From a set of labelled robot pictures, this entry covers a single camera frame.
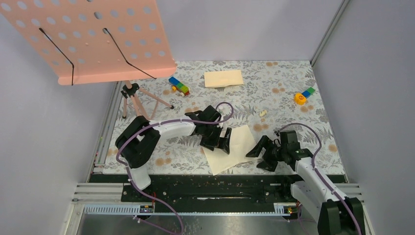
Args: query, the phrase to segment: small white object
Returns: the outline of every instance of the small white object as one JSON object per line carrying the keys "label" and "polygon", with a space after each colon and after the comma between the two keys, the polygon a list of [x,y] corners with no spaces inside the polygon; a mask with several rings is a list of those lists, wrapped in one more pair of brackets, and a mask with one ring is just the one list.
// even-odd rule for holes
{"label": "small white object", "polygon": [[218,112],[223,116],[223,114],[225,113],[225,108],[223,107],[223,105],[220,105],[218,107]]}
{"label": "small white object", "polygon": [[264,110],[264,111],[262,111],[262,112],[260,112],[259,113],[259,116],[260,117],[263,117],[263,116],[265,116],[267,114],[267,111],[266,110]]}

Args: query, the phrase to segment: gray wall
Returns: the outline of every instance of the gray wall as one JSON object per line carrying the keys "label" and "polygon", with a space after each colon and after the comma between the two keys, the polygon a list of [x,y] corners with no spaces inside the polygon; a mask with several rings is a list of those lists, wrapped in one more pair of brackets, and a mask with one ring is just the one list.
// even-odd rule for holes
{"label": "gray wall", "polygon": [[311,59],[342,0],[157,0],[176,60]]}
{"label": "gray wall", "polygon": [[415,2],[354,0],[315,66],[346,170],[379,235],[413,234]]}
{"label": "gray wall", "polygon": [[56,235],[113,84],[60,86],[0,14],[0,234]]}

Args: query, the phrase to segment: floral pattern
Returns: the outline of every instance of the floral pattern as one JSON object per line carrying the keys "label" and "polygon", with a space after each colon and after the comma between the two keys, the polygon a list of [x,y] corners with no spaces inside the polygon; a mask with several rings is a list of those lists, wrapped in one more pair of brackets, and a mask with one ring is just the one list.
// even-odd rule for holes
{"label": "floral pattern", "polygon": [[[208,105],[216,106],[221,101],[230,102],[234,108],[232,118],[224,127],[238,127],[247,124],[258,141],[267,135],[276,138],[274,131],[291,122],[301,122],[317,131],[323,147],[317,155],[317,166],[327,174],[344,174],[337,146],[324,110],[313,70],[308,61],[192,61],[177,62],[174,76],[189,87],[190,95],[181,97],[171,89],[165,78],[136,81],[144,89],[174,105],[168,109],[158,104],[154,120],[180,117],[186,112],[203,110]],[[242,70],[244,85],[224,88],[205,88],[204,72]],[[293,101],[294,94],[301,93],[312,86],[316,92],[308,98],[305,105]],[[152,115],[156,101],[144,94],[138,94],[149,116]],[[104,166],[104,174],[124,174],[124,167],[116,162],[115,140],[135,118],[129,100],[127,118],[122,119],[122,105],[118,111],[110,149]],[[259,113],[266,110],[263,117]],[[230,108],[224,105],[224,117]],[[317,140],[302,126],[292,126],[297,131],[301,146],[314,152]],[[209,164],[199,146],[199,136],[176,137],[160,141],[147,163],[149,174],[211,174]],[[238,164],[222,174],[290,174],[285,164],[279,164],[276,172],[256,168],[258,161]]]}

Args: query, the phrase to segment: metal floor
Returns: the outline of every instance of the metal floor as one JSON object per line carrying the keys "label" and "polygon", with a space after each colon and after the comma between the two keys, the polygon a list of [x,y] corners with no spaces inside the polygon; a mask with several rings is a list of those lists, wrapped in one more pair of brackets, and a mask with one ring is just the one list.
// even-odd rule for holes
{"label": "metal floor", "polygon": [[[183,216],[185,235],[302,235],[298,222],[287,223],[277,216]],[[178,231],[175,216],[152,216],[152,223]],[[310,235],[317,235],[317,224],[302,223]],[[127,215],[85,214],[78,235],[167,235],[167,233],[138,224]]]}

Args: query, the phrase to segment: folded cloth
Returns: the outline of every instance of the folded cloth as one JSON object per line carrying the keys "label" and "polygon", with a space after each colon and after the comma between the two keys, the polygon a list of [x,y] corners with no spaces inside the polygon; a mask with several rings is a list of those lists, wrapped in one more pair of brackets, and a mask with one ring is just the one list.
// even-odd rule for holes
{"label": "folded cloth", "polygon": [[217,175],[236,164],[255,161],[257,158],[247,158],[245,155],[255,147],[254,137],[247,125],[232,129],[230,140],[230,154],[221,149],[211,151],[203,148],[207,162],[213,175]]}
{"label": "folded cloth", "polygon": [[241,70],[205,72],[205,87],[226,87],[230,85],[242,85]]}

